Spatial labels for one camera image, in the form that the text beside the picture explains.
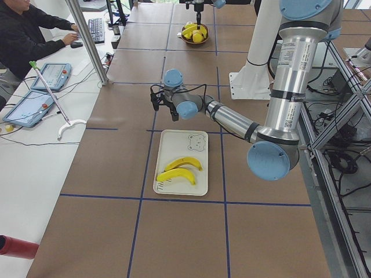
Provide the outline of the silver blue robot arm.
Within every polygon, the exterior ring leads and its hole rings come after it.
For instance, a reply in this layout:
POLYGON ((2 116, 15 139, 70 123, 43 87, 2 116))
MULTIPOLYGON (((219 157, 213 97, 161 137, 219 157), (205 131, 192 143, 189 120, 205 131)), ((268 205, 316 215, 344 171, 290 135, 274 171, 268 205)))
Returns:
POLYGON ((170 69, 160 91, 151 93, 155 110, 170 109, 173 120, 203 112, 252 144, 247 163, 261 179, 283 178, 299 161, 296 125, 317 46, 341 32, 342 1, 262 1, 245 66, 230 73, 234 99, 270 97, 260 125, 207 95, 193 95, 180 71, 170 69))
POLYGON ((205 1, 205 0, 190 0, 190 1, 184 1, 186 5, 186 9, 189 9, 190 5, 194 7, 194 11, 197 13, 196 20, 197 20, 197 29, 201 29, 201 18, 202 18, 202 12, 204 11, 205 4, 210 4, 217 9, 222 8, 226 1, 225 0, 211 0, 211 1, 205 1))

